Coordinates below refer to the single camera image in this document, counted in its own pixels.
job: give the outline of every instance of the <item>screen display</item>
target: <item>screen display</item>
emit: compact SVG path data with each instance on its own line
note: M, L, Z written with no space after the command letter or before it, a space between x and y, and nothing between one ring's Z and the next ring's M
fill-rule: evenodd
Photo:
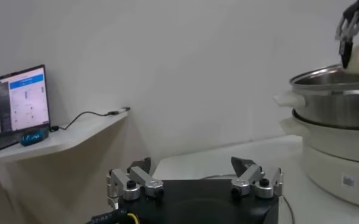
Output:
M44 67L0 79L0 134L49 123Z

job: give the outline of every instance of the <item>white shelf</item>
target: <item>white shelf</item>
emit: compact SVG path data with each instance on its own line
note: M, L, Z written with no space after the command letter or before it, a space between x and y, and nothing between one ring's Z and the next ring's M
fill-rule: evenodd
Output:
M7 147L0 150L0 164L71 149L117 123L127 115L127 112L123 112L116 116L92 117L73 123L65 131L59 130L50 133L49 137L42 142L27 147L21 144Z

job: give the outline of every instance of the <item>blue device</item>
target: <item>blue device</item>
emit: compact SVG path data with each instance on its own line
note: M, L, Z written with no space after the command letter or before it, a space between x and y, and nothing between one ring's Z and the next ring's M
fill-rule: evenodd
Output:
M20 143L23 146L32 145L46 139L49 135L48 130L37 130L21 136Z

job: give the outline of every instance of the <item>pot rim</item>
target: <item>pot rim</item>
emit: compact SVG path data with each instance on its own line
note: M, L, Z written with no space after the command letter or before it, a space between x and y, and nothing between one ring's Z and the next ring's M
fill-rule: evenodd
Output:
M293 89L305 89L305 90L326 90L326 91L335 91L343 92L345 90L351 91L359 91L359 82L352 83L331 83L331 84L299 84L298 81L303 80L309 76L313 75L321 75L324 73L334 73L341 72L342 66L340 64L330 65L326 67L322 67L316 70L312 70L309 72L302 73L297 75L289 80L290 85L293 86Z

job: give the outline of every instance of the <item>black screw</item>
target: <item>black screw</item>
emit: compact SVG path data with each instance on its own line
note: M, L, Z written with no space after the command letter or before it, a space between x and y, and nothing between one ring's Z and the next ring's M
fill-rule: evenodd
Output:
M268 187L269 186L269 180L263 178L262 180L259 181L259 185L261 187Z
M133 180L129 180L127 183L126 183L126 188L128 189L133 189L136 187L136 182L133 181Z
M163 189L159 189L159 190L155 191L155 193L154 193L155 198L158 200L162 199L164 194L165 194L165 192Z
M239 200L241 198L241 194L240 194L240 190L237 188L232 188L232 190L230 191L232 198L234 200Z

